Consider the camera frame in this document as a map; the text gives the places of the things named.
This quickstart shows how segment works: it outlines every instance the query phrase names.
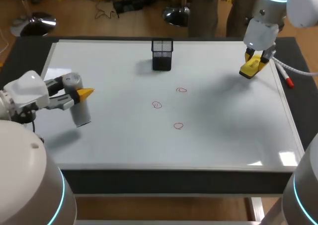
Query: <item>cable on floor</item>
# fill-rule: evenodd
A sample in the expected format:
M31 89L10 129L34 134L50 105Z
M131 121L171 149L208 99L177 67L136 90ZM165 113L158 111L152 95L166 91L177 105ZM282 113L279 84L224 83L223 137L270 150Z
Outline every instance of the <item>cable on floor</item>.
M6 42L6 46L0 51L0 55L8 48L9 46L9 42L5 39L5 37L3 36L2 30L0 29L0 34L1 34L1 38L3 39L3 41Z
M113 11L113 10L109 13L109 15L107 15L104 10L100 9L100 8L98 7L98 5L99 5L101 2L102 2L102 0L98 1L98 2L96 3L96 5L95 5L95 7L96 7L96 9L97 9L97 13L96 13L96 15L95 15L95 19L99 19L101 16L105 16L105 17L107 17L108 19L111 19L112 13L113 13L113 14L116 14L116 15L117 15L117 18L119 18L119 15L117 14L117 12L115 12L115 11Z

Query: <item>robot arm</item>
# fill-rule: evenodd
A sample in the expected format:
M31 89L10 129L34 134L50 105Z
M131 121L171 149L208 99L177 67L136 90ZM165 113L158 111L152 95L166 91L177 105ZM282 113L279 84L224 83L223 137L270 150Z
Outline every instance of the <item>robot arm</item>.
M69 90L66 94L50 98L65 88L65 81L74 78L79 80L80 76L70 73L43 81L35 71L26 72L0 90L0 120L30 123L35 119L35 111L42 108L66 110L83 102L93 92L92 88Z
M276 53L275 40L284 25L286 16L295 27L311 27L318 24L318 0L256 0L253 19L249 22L244 43L247 45L245 60L252 59L255 51L263 51L257 64L246 63L240 74L254 77Z

